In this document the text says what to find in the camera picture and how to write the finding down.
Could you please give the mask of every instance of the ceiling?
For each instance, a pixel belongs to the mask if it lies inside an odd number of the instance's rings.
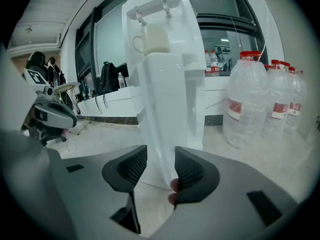
[[[80,0],[30,0],[12,33],[9,49],[59,40]]]

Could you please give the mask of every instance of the transparent plastic bottle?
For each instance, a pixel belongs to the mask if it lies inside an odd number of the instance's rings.
[[[266,118],[261,135],[270,140],[280,140],[284,132],[293,86],[288,73],[280,69],[279,64],[265,65],[268,70],[269,97]]]
[[[292,82],[293,97],[286,116],[284,131],[293,134],[299,124],[301,105],[307,94],[307,85],[298,73],[296,73],[296,69],[293,66],[289,67],[288,77]]]
[[[120,89],[126,87],[125,78],[122,76],[121,72],[119,72],[118,81],[119,81]]]
[[[259,51],[241,52],[226,89],[223,133],[239,149],[254,141],[266,118],[268,74],[261,62],[254,61],[260,56]]]
[[[213,77],[218,77],[219,76],[219,64],[218,64],[218,57],[215,53],[215,50],[211,50],[210,64],[211,64],[211,75]]]
[[[204,70],[204,74],[206,77],[211,76],[211,59],[208,53],[208,50],[205,50],[205,62],[206,62],[206,69]]]

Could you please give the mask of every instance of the white water dispenser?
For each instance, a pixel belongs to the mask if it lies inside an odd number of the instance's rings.
[[[148,163],[169,186],[175,147],[203,148],[206,58],[197,18],[189,0],[128,0],[122,29]]]

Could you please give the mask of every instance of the tiled floor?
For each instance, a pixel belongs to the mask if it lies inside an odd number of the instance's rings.
[[[77,136],[76,133],[86,123],[78,122],[68,135],[68,140]],[[61,157],[66,159],[144,144],[138,127],[101,124],[88,124],[80,136],[70,140],[70,152],[64,143],[57,140],[51,141],[48,147],[57,149]],[[313,134],[319,140],[319,133],[315,131]],[[285,189],[297,202],[309,195],[320,168],[319,150],[315,150],[311,143],[298,134],[283,134],[281,142],[273,144],[259,136],[252,145],[240,150],[227,143],[221,126],[206,126],[203,150],[254,167]],[[150,236],[172,214],[173,207],[167,201],[170,193],[156,168],[148,163],[134,189],[142,236]]]

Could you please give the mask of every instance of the mug handle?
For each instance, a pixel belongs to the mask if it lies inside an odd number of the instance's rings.
[[[132,45],[133,45],[133,48],[134,48],[138,53],[143,54],[143,53],[144,53],[144,51],[143,51],[143,50],[139,50],[139,49],[137,49],[137,47],[135,46],[135,39],[136,39],[136,38],[140,38],[140,39],[142,39],[142,36],[141,36],[141,35],[135,35],[135,36],[133,37],[133,39],[132,39]]]

